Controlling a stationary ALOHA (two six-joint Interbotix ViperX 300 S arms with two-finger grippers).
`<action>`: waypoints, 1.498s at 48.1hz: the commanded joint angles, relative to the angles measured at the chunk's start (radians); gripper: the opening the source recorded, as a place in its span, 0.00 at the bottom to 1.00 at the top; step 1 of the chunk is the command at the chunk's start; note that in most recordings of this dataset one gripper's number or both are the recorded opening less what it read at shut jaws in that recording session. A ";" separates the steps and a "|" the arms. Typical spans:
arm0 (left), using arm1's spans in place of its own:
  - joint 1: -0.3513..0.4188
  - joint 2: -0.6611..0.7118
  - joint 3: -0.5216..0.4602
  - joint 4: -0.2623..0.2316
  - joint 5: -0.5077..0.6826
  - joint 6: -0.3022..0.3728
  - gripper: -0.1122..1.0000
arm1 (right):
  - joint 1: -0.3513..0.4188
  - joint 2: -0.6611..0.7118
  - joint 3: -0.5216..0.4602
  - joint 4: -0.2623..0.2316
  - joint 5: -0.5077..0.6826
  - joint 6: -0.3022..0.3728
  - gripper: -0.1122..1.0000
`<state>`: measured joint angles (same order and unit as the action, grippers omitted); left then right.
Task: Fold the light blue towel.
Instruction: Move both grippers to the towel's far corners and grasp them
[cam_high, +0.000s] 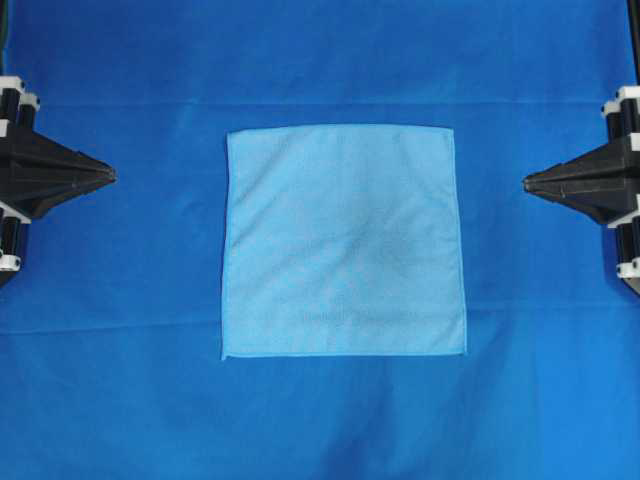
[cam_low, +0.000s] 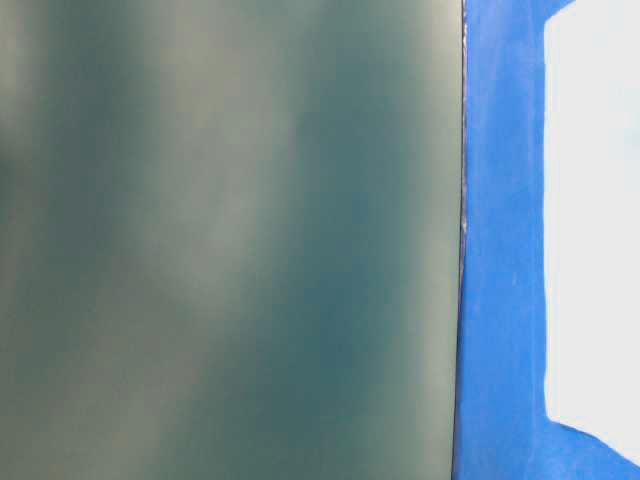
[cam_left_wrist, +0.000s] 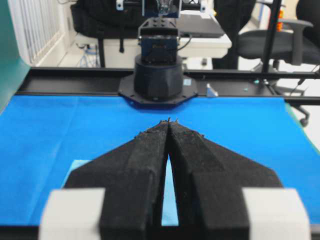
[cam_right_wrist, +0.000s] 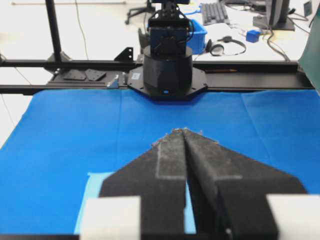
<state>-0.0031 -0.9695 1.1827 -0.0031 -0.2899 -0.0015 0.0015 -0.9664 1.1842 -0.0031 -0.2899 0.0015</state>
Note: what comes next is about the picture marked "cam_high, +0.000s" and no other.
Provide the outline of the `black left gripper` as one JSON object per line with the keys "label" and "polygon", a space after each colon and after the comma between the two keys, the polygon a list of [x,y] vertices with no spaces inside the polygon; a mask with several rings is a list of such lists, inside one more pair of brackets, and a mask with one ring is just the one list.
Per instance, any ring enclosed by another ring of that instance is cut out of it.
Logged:
{"label": "black left gripper", "polygon": [[110,165],[80,151],[71,150],[46,137],[34,135],[19,141],[19,157],[57,169],[74,169],[105,175],[83,184],[64,186],[25,199],[18,185],[18,160],[13,157],[13,141],[20,128],[33,131],[40,99],[26,90],[18,76],[1,76],[1,272],[18,273],[23,263],[26,234],[32,219],[43,218],[51,209],[116,182]]}

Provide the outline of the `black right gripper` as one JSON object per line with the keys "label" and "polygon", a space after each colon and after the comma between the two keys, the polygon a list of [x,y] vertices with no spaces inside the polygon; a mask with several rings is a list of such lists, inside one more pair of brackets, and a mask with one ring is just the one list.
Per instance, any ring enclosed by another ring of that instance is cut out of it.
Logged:
{"label": "black right gripper", "polygon": [[[602,107],[608,143],[530,174],[524,191],[587,215],[615,233],[618,278],[639,277],[639,87],[623,86]],[[563,191],[538,183],[613,176],[616,189]]]}

